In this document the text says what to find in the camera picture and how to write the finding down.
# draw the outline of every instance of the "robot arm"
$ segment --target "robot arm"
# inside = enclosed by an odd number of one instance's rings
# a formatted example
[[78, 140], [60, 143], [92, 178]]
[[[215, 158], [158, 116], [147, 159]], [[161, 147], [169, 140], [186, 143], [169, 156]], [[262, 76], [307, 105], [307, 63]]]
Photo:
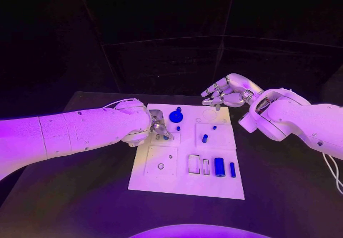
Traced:
[[223, 103], [230, 107], [249, 104], [239, 120], [251, 133], [256, 129], [269, 139], [281, 141], [295, 134], [314, 150], [343, 159], [343, 108], [331, 104], [311, 105], [291, 90], [262, 89], [241, 75], [232, 73], [202, 93], [203, 105]]
[[148, 133], [173, 137], [160, 110], [137, 99], [43, 117], [0, 121], [0, 180], [23, 166], [117, 143], [144, 143]]

